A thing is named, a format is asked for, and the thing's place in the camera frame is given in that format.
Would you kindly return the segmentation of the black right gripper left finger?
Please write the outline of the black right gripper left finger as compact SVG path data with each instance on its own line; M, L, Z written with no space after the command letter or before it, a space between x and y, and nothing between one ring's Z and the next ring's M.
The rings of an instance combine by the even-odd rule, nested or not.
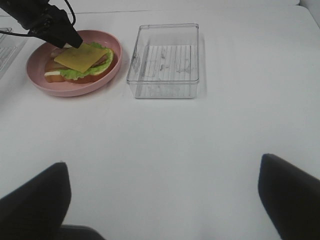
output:
M2 240L52 240L71 202L68 167L57 162L0 200Z

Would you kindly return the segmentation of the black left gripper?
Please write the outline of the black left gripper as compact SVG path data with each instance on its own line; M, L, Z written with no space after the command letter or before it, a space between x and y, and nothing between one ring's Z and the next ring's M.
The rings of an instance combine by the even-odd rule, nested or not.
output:
M2 0L0 8L13 17L28 35L58 48L66 44L79 48L83 39L71 24L65 10L49 4L48 0Z

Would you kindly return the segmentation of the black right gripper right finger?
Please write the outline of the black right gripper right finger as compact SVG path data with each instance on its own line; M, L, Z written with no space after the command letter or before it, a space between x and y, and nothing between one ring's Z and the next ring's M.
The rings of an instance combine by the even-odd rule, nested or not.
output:
M262 155L257 184L261 203L282 240L320 238L320 181L288 161Z

